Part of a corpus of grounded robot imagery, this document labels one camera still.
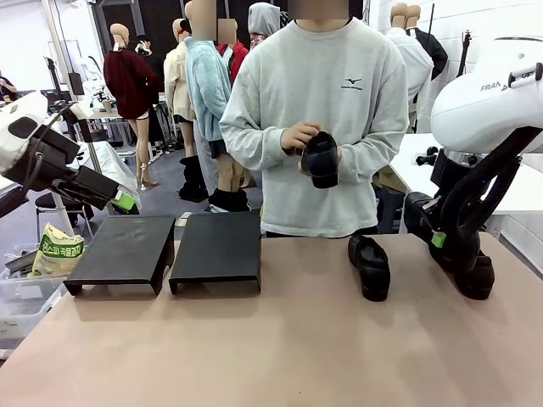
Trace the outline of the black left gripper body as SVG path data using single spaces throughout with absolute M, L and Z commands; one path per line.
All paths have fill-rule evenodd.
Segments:
M 53 177 L 50 189 L 69 199 L 104 209 L 116 197 L 120 184 L 89 167 L 66 168 Z

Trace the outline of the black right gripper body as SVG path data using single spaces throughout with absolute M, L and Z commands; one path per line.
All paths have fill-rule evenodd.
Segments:
M 443 248 L 434 247 L 430 240 L 433 231 L 443 231 L 441 222 L 442 198 L 430 197 L 422 192 L 410 192 L 404 204 L 404 223 L 409 233 L 419 237 L 431 254 L 443 254 Z

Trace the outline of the person's left hand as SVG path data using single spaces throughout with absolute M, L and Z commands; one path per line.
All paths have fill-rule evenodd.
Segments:
M 341 151 L 340 148 L 335 148 L 335 155 L 336 155 L 336 158 L 337 158 L 337 162 L 340 163 L 342 158 L 343 158 L 343 152 Z M 302 163 L 302 159 L 298 162 L 298 169 L 302 174 L 304 174 L 306 176 L 311 175 L 311 173 L 308 170 L 308 167 L 305 164 Z

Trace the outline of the person's right hand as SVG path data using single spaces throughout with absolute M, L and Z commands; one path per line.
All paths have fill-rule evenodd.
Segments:
M 322 130 L 319 123 L 299 122 L 286 129 L 280 137 L 282 150 L 288 155 L 301 155 L 306 144 Z

